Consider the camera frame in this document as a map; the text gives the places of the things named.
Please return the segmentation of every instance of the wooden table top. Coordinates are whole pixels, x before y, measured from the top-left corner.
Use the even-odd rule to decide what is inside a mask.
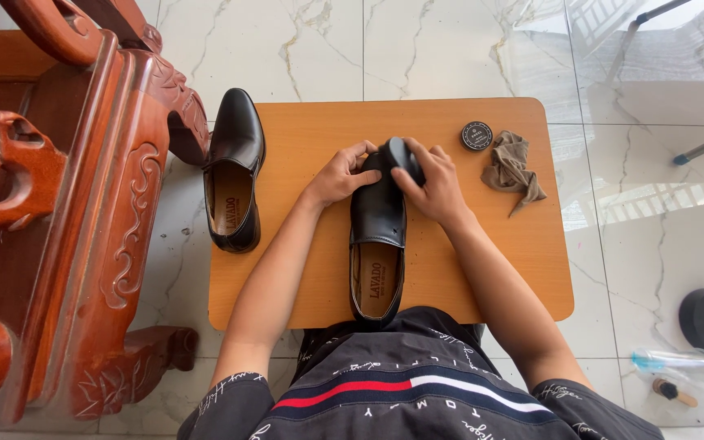
[[[364,103],[267,103],[257,112],[268,156],[257,179],[262,237],[253,251],[233,255],[211,244],[208,317],[227,327],[235,298],[271,242],[300,191],[337,150],[368,139],[412,136],[430,148],[442,145],[457,165],[466,203],[488,235],[537,293],[555,320],[572,314],[570,267],[542,104],[533,98],[438,99]],[[530,141],[527,169],[537,172],[547,199],[512,218],[520,194],[494,191],[480,181],[491,150],[465,150],[461,129],[482,121],[494,136],[507,129]],[[441,227],[407,199],[404,294],[400,309],[431,305],[459,323],[482,323],[469,283]],[[300,282],[288,328],[326,327],[352,319],[349,304],[350,200],[322,214]]]

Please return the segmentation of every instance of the black leather shoe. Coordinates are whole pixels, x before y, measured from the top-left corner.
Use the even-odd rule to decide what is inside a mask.
[[[224,95],[203,170],[208,228],[222,251],[243,253],[260,242],[254,182],[265,162],[265,135],[249,95]]]
[[[355,319],[382,328],[398,313],[404,289],[406,207],[381,154],[370,154],[361,170],[373,169],[382,179],[352,193],[350,305]]]

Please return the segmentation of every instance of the brown cloth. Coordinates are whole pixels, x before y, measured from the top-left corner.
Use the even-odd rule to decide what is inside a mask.
[[[547,197],[537,183],[537,174],[526,170],[526,156],[529,154],[529,141],[503,130],[494,141],[491,151],[491,165],[485,166],[482,181],[497,191],[505,193],[526,193],[515,205],[512,217],[534,200]]]

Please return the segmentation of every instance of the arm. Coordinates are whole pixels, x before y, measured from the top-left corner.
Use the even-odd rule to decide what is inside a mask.
[[[319,216],[333,202],[382,177],[374,170],[358,173],[361,156],[374,151],[368,141],[340,150],[298,196],[235,300],[211,387],[243,371],[268,378],[268,361],[292,313]]]
[[[531,287],[498,250],[466,206],[452,159],[440,146],[430,152],[405,139],[425,172],[421,188],[401,169],[393,178],[417,208],[450,239],[488,328],[513,357],[529,389],[547,379],[591,387],[569,345]]]

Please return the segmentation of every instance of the shoe insole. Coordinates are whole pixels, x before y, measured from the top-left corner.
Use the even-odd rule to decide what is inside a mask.
[[[387,313],[400,278],[400,249],[383,243],[357,245],[353,285],[360,311],[370,318]]]
[[[238,229],[251,199],[252,178],[249,170],[232,162],[222,162],[211,171],[213,185],[213,228],[219,235]]]

